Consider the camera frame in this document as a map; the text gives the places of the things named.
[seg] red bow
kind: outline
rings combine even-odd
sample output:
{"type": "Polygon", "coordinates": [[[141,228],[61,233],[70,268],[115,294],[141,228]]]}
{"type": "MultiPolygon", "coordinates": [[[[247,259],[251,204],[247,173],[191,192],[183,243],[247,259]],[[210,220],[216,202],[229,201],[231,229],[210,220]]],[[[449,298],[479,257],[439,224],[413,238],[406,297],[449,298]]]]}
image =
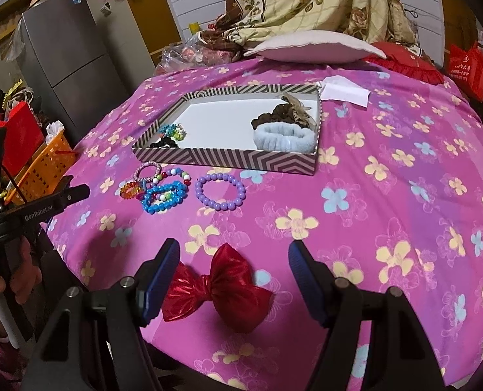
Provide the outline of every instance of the red bow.
{"type": "Polygon", "coordinates": [[[249,333],[267,316],[272,292],[256,287],[248,262],[229,244],[223,244],[211,262],[211,274],[197,277],[178,265],[161,306],[164,321],[183,319],[204,301],[212,301],[223,321],[234,332],[249,333]]]}

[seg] orange basket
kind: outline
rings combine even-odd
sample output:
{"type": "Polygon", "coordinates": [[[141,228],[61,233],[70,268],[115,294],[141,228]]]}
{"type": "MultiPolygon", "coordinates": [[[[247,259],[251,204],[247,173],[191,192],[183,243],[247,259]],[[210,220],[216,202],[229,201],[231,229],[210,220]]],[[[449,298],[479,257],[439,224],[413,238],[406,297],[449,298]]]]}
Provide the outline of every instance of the orange basket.
{"type": "MultiPolygon", "coordinates": [[[[64,174],[73,166],[75,161],[76,154],[71,150],[67,139],[64,137],[64,132],[61,131],[31,163],[18,183],[28,202],[53,193],[64,174]]],[[[12,189],[5,198],[6,204],[10,202],[14,202],[16,205],[24,204],[15,189],[12,189]]]]}

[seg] purple bead bracelet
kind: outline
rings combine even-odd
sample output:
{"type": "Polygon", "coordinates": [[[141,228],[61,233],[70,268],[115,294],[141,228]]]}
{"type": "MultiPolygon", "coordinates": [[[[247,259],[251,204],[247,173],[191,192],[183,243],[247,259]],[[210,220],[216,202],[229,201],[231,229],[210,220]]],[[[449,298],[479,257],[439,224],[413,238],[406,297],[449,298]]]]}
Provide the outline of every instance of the purple bead bracelet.
{"type": "Polygon", "coordinates": [[[196,198],[199,199],[204,206],[210,207],[216,211],[220,210],[235,210],[243,204],[243,200],[247,198],[245,186],[239,179],[236,179],[232,175],[226,173],[212,173],[211,175],[201,176],[196,180],[195,184],[196,198]],[[238,190],[238,196],[234,201],[227,201],[224,203],[216,203],[213,199],[207,198],[203,193],[203,184],[209,181],[224,180],[225,182],[230,182],[238,190]]]}

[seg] gray refrigerator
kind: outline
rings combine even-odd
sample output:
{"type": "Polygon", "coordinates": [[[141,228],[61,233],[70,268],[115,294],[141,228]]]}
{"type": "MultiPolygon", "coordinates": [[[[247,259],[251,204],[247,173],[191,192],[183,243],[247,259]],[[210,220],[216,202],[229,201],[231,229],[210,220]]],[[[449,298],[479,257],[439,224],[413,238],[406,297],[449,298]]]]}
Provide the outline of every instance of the gray refrigerator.
{"type": "Polygon", "coordinates": [[[22,15],[17,62],[42,110],[75,146],[128,97],[86,0],[43,0],[22,15]]]}

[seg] pink cloth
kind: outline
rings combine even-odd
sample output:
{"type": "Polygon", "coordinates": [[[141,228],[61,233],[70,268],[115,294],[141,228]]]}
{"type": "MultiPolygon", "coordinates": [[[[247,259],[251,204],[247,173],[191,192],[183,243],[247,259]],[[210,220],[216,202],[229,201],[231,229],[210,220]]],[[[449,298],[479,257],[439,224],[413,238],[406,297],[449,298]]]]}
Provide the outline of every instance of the pink cloth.
{"type": "MultiPolygon", "coordinates": [[[[266,320],[234,334],[205,302],[191,316],[158,316],[143,336],[161,351],[217,380],[251,391],[304,389],[326,331],[307,312],[287,261],[292,239],[363,289],[401,287],[435,349],[447,383],[483,358],[483,127],[451,80],[428,85],[364,63],[320,65],[252,59],[146,80],[81,141],[73,184],[91,197],[55,218],[49,235],[91,289],[108,287],[153,258],[167,237],[181,261],[209,272],[228,242],[275,294],[266,320]],[[342,75],[371,91],[367,109],[322,104],[319,163],[313,177],[202,166],[241,178],[247,199],[232,212],[195,198],[149,215],[119,187],[140,165],[134,140],[183,93],[232,85],[315,83],[342,75]]],[[[234,188],[208,183],[206,195],[232,199],[234,188]]],[[[349,389],[358,389],[370,329],[362,329],[349,389]]]]}

